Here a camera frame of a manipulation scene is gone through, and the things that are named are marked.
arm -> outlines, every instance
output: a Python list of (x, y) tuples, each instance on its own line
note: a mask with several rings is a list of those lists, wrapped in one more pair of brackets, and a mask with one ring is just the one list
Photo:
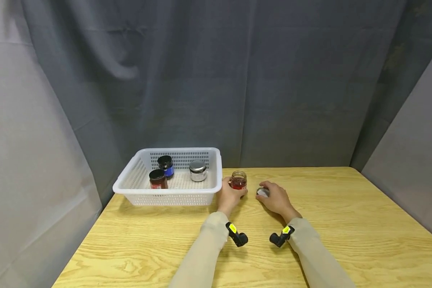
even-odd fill
[(222, 212), (214, 212), (202, 224), (195, 240), (179, 269), (171, 280), (171, 288), (211, 287), (216, 261), (229, 234), (229, 220)]
[(306, 219), (293, 218), (289, 225), (294, 228), (294, 232), (288, 242), (300, 257), (310, 288), (355, 288)]
[(218, 210), (202, 224), (200, 234), (171, 279), (170, 288), (211, 287), (219, 252), (229, 235), (226, 223), (240, 198), (247, 193), (246, 189), (232, 189), (229, 180), (230, 177), (222, 180), (221, 191), (216, 194)]
[(300, 257), (310, 288), (354, 288), (352, 280), (323, 246), (318, 233), (291, 205), (285, 189), (268, 181), (259, 185), (268, 188), (270, 195), (267, 198), (256, 195), (256, 199), (294, 228), (288, 242)]

wood grain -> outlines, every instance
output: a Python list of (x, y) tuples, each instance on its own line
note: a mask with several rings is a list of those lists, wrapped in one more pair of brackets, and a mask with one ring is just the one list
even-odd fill
[[(243, 170), (249, 194), (231, 221), (249, 242), (237, 248), (228, 240), (214, 287), (307, 287), (291, 248), (268, 241), (283, 224), (255, 200), (263, 180), (286, 188), (358, 287), (432, 287), (432, 235), (356, 170)], [(167, 287), (214, 209), (135, 207), (115, 195), (53, 287)]]

white plastic basket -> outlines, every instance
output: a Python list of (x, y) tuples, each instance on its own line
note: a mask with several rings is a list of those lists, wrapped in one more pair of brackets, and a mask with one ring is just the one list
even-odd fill
[[(168, 189), (151, 189), (149, 173), (158, 169), (157, 159), (173, 158), (174, 177)], [(206, 163), (207, 178), (202, 182), (190, 179), (189, 164), (194, 160)], [(115, 193), (123, 194), (135, 206), (197, 206), (210, 205), (222, 187), (222, 160), (217, 148), (147, 148), (134, 155), (114, 183)]]

yellow label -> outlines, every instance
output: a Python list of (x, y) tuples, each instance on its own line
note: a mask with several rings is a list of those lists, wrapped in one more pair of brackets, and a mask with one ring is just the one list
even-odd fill
[(237, 228), (235, 227), (234, 224), (231, 223), (231, 224), (229, 225), (229, 228), (230, 228), (230, 230), (232, 230), (232, 232), (237, 233)]
[(291, 228), (289, 226), (286, 226), (285, 228), (283, 228), (282, 233), (283, 234), (288, 234), (290, 232)]

black jar lid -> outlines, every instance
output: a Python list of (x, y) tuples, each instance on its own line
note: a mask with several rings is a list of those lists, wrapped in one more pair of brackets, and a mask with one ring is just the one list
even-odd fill
[(173, 160), (171, 159), (171, 156), (164, 155), (164, 156), (161, 156), (160, 158), (158, 158), (157, 161), (159, 164), (166, 165), (166, 164), (171, 164)]
[(155, 169), (152, 170), (151, 173), (149, 173), (149, 178), (151, 180), (160, 180), (165, 176), (165, 171), (162, 169)]

